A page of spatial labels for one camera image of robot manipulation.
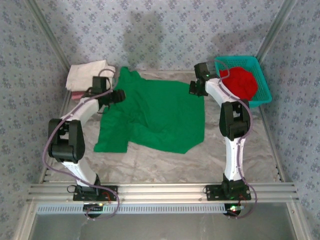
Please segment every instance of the vent grille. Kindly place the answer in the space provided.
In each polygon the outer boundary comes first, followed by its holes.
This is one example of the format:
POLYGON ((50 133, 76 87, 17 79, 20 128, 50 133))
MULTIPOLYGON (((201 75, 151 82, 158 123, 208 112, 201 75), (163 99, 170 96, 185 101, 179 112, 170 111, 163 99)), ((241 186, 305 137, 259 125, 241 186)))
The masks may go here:
MULTIPOLYGON (((116 205, 105 205, 103 211, 95 213, 110 214, 116 209, 116 205)), ((41 204, 38 214, 83 214, 83 205, 50 205, 41 204)), ((118 209, 118 214, 215 214, 225 213, 223 203, 206 204, 123 204, 118 209)))

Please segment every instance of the plastic basket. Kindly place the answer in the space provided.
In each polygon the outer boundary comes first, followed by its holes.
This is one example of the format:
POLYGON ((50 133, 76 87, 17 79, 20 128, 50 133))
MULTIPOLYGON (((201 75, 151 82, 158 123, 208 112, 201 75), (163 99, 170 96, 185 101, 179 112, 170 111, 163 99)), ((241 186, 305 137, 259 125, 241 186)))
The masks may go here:
MULTIPOLYGON (((258 84, 258 91, 254 95, 251 101, 249 101, 250 108, 255 108, 261 104, 270 103, 272 96, 268 88, 265 76, 261 70, 258 60, 254 56, 218 56, 215 58, 227 65, 227 67, 242 67, 246 71, 253 74, 256 83, 258 84)), ((216 73, 220 77, 219 70, 225 70, 226 68, 218 62, 215 62, 216 73)))

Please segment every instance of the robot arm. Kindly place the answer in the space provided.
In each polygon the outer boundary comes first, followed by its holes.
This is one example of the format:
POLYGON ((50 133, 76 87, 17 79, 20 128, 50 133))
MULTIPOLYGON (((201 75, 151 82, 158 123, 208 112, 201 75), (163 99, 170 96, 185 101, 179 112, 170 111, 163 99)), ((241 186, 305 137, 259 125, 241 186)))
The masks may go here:
MULTIPOLYGON (((214 100, 219 104, 221 108, 225 109, 225 106, 226 106, 225 103, 232 103, 235 101, 230 96, 233 96, 234 98, 238 98, 238 97, 236 97, 232 92, 230 92, 224 85, 222 85, 221 87, 228 93, 228 95, 221 90, 219 86, 219 78, 212 78, 205 82, 205 91, 214 98, 214 100)), ((249 125, 247 125, 248 118, 246 120, 247 122, 244 123, 244 128, 247 127, 247 129, 249 129, 249 125)), ((223 136, 224 136, 225 146, 226 146, 226 166, 224 170, 224 175, 230 181, 241 180, 242 178, 239 174, 239 169, 237 166, 237 152, 238 152, 238 149, 240 148, 240 155, 239 155, 240 170, 241 170, 242 176, 244 176, 242 163, 243 163, 243 150, 244 150, 246 139, 245 138, 242 139, 239 144, 239 139, 241 136, 228 137, 226 136, 225 133, 223 134, 223 136)))
MULTIPOLYGON (((89 118, 97 113, 103 105, 109 106, 125 100, 126 95, 123 90, 114 90, 111 93, 91 99, 89 98, 102 94, 107 91, 106 77, 93 77, 92 87, 81 98, 78 105, 74 108, 77 111, 61 118, 51 119, 49 122, 49 136, 56 126, 67 116, 70 116, 55 134, 49 149, 49 156, 55 158, 69 169, 75 176, 92 185, 100 185, 98 175, 90 168, 86 159, 82 159, 85 153, 85 140, 82 127, 89 118)), ((84 195, 98 196, 99 189, 89 187, 88 185, 77 180, 77 190, 84 195)))
MULTIPOLYGON (((211 95, 219 104, 219 128, 224 136, 226 145, 226 166, 221 185, 207 186, 207 200, 230 200, 246 196, 251 199, 249 187, 245 185, 242 177, 243 150, 246 139, 243 137, 250 128, 250 116, 234 94, 223 84, 219 84, 219 77, 208 71, 207 63, 198 63, 194 66, 197 81, 190 83, 189 93, 198 96, 211 95)), ((248 100, 242 100, 249 106, 248 100)))

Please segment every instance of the white cloth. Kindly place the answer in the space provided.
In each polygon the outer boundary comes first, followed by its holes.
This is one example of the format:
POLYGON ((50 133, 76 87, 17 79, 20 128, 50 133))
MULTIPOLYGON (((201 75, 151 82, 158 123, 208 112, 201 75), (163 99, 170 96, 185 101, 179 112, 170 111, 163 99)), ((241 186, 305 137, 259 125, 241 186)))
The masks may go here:
MULTIPOLYGON (((92 77, 98 76, 102 69, 110 69, 116 71, 114 66, 109 66, 106 60, 89 62, 86 64, 72 65, 66 79, 65 87, 71 92, 84 92, 88 88, 92 87, 92 77)), ((114 73, 111 71, 103 71, 101 73, 102 77, 108 77, 110 83, 112 83, 112 78, 114 73)))

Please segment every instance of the table surface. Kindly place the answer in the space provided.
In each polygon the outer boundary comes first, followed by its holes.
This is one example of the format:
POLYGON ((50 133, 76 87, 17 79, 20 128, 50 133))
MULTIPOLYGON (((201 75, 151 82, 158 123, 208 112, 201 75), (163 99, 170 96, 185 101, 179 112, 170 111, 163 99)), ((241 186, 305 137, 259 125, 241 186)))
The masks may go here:
MULTIPOLYGON (((190 83, 193 73, 143 73, 153 80, 177 80, 190 83)), ((68 111, 77 103, 70 101, 68 111)), ((101 182, 119 183, 207 183, 221 182, 226 165, 226 145, 219 130, 220 107, 211 96, 205 97, 205 139, 186 154, 163 152, 130 142, 127 153, 93 152, 100 131, 100 114, 92 116, 83 127, 84 158, 99 175, 101 182)), ((258 108, 252 109, 253 131, 247 137, 243 169, 249 182, 279 181, 276 161, 258 108)), ((55 160, 53 167, 64 166, 55 160)), ((60 173, 49 172, 50 182, 69 182, 60 173)))

